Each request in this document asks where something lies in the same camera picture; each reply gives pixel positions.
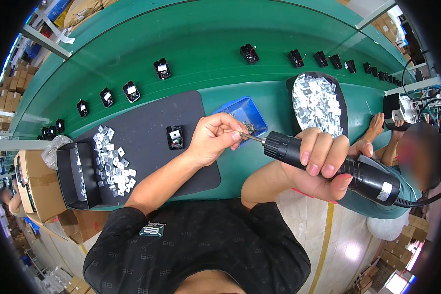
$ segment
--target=tile floor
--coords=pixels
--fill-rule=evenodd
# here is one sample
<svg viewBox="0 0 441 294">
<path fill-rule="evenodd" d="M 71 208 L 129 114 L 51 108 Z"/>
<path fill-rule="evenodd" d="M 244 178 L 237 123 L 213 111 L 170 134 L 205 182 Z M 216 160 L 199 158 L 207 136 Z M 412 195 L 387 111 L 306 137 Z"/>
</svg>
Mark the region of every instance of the tile floor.
<svg viewBox="0 0 441 294">
<path fill-rule="evenodd" d="M 328 244 L 325 244 L 326 255 L 320 263 L 323 240 L 327 234 L 329 204 L 292 190 L 283 192 L 277 203 L 285 222 L 306 250 L 312 265 L 312 272 L 299 294 L 341 294 L 349 287 L 354 277 L 373 261 L 381 240 L 372 237 L 368 231 L 366 217 L 342 206 L 332 205 L 333 215 L 328 232 L 330 239 Z M 70 240 L 64 241 L 45 233 L 37 240 L 28 241 L 45 266 L 60 266 L 71 275 L 83 278 L 85 255 L 98 236 L 99 234 L 83 245 L 76 245 Z M 321 271 L 316 277 L 319 265 Z"/>
</svg>

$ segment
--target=black t-shirt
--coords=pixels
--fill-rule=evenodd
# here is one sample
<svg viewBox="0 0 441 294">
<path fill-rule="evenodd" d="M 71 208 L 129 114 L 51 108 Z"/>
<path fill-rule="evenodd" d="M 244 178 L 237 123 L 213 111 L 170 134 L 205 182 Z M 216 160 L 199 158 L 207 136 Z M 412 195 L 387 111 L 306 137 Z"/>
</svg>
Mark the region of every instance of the black t-shirt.
<svg viewBox="0 0 441 294">
<path fill-rule="evenodd" d="M 203 270 L 227 273 L 247 293 L 296 293 L 307 254 L 276 203 L 249 212 L 240 199 L 170 203 L 149 215 L 114 210 L 83 266 L 97 293 L 173 293 Z"/>
</svg>

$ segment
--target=fingernail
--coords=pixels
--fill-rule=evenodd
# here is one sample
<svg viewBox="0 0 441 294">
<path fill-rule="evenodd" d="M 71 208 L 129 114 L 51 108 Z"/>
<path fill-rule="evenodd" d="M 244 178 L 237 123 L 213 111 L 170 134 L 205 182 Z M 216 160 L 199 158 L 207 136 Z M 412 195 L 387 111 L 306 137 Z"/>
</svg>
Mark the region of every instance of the fingernail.
<svg viewBox="0 0 441 294">
<path fill-rule="evenodd" d="M 318 175 L 318 165 L 316 165 L 316 164 L 309 165 L 309 174 L 310 175 Z"/>
<path fill-rule="evenodd" d="M 310 152 L 304 152 L 302 156 L 300 157 L 300 162 L 303 166 L 306 166 L 308 163 L 308 160 L 310 158 Z"/>
<path fill-rule="evenodd" d="M 353 180 L 353 177 L 350 176 L 349 179 L 346 179 L 343 182 L 341 182 L 340 190 L 346 190 L 348 188 L 349 183 L 351 183 L 352 180 Z"/>
<path fill-rule="evenodd" d="M 329 164 L 325 168 L 323 168 L 322 175 L 326 178 L 331 178 L 334 171 L 335 171 L 335 167 L 333 165 Z"/>
<path fill-rule="evenodd" d="M 232 136 L 232 139 L 234 139 L 234 141 L 238 141 L 241 139 L 240 133 L 236 132 L 236 131 L 231 132 L 231 136 Z"/>
</svg>

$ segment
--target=shirt logo patch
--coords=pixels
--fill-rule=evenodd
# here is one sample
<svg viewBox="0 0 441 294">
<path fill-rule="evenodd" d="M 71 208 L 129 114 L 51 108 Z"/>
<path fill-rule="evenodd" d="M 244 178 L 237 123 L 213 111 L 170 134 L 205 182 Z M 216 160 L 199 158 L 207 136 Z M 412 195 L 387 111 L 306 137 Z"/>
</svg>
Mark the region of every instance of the shirt logo patch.
<svg viewBox="0 0 441 294">
<path fill-rule="evenodd" d="M 162 237 L 165 226 L 165 223 L 149 222 L 147 226 L 143 227 L 142 230 L 139 232 L 139 236 Z"/>
</svg>

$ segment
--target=green workbench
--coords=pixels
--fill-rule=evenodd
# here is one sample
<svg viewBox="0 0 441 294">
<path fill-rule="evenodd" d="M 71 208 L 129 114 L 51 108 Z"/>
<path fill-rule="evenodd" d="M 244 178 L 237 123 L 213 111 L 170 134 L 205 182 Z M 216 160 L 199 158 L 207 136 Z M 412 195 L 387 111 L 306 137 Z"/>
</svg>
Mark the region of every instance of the green workbench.
<svg viewBox="0 0 441 294">
<path fill-rule="evenodd" d="M 301 72 L 322 71 L 340 83 L 348 107 L 349 138 L 353 142 L 382 111 L 384 90 L 394 85 L 365 74 L 362 64 L 393 73 L 406 63 L 399 50 L 374 27 L 358 32 L 361 17 L 334 0 L 120 0 L 87 20 L 61 44 L 72 51 L 69 60 L 49 56 L 26 90 L 13 119 L 13 138 L 34 139 L 42 126 L 65 121 L 64 135 L 75 138 L 94 126 L 153 100 L 196 89 L 206 115 L 228 101 L 251 96 L 269 130 L 292 134 L 294 118 L 285 81 Z M 260 61 L 250 65 L 240 46 L 257 46 Z M 305 66 L 296 69 L 287 58 L 298 49 Z M 353 59 L 357 73 L 331 65 L 319 68 L 313 54 L 323 50 Z M 172 77 L 159 80 L 153 62 L 166 58 Z M 129 103 L 122 86 L 132 80 L 142 97 Z M 105 109 L 99 93 L 108 87 L 115 103 Z M 81 118 L 76 103 L 89 103 Z M 375 142 L 388 142 L 389 132 Z M 236 196 L 241 184 L 270 159 L 259 144 L 226 150 L 218 165 L 218 188 L 176 199 Z"/>
</svg>

